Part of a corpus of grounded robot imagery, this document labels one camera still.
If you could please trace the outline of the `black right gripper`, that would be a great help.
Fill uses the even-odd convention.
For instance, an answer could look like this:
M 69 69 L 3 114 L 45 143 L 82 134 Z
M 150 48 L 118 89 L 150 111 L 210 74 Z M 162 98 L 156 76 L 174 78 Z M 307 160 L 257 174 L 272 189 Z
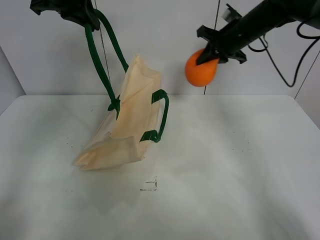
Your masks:
M 219 64 L 225 64 L 229 59 L 237 60 L 240 64 L 247 61 L 247 56 L 241 48 L 228 49 L 229 46 L 219 31 L 202 25 L 196 33 L 198 38 L 207 41 L 206 47 L 200 50 L 199 56 L 196 58 L 197 66 L 216 59 L 219 59 Z

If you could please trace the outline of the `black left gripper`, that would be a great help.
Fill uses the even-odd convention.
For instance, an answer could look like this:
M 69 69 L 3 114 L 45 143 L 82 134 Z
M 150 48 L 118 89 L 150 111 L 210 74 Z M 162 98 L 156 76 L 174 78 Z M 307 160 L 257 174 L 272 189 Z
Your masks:
M 90 25 L 93 30 L 100 29 L 100 21 L 91 0 L 32 0 L 30 9 L 38 16 L 44 11 L 55 11 L 64 20 L 82 27 Z

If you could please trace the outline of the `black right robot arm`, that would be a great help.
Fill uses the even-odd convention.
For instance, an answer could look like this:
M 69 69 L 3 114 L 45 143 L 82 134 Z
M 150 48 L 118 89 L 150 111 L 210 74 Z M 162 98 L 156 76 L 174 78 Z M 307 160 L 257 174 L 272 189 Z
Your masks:
M 204 51 L 196 59 L 201 65 L 212 60 L 220 64 L 229 59 L 247 61 L 242 49 L 274 28 L 295 21 L 320 28 L 320 2 L 318 0 L 264 0 L 242 16 L 229 4 L 222 15 L 227 22 L 220 30 L 201 26 L 197 37 L 207 41 Z

